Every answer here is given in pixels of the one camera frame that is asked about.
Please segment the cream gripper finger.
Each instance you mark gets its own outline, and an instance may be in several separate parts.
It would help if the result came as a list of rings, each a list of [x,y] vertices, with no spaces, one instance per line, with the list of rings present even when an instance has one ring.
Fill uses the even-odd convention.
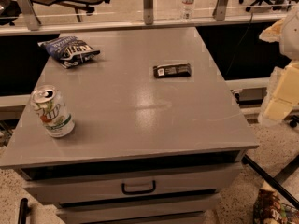
[[[258,122],[273,126],[283,121],[299,104],[299,62],[291,61],[286,67],[275,67],[269,78]]]
[[[268,28],[264,29],[260,33],[259,38],[262,41],[269,42],[269,43],[278,42],[280,34],[281,34],[281,28],[282,28],[283,22],[284,22],[283,19],[276,21],[274,24],[272,24]]]

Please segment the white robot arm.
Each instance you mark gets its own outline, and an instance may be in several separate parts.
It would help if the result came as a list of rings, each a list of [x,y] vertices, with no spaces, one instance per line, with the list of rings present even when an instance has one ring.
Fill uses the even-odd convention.
[[[263,30],[259,38],[278,42],[279,51],[291,61],[275,67],[270,75],[258,122],[272,126],[283,121],[299,105],[299,9],[292,8],[284,19]]]

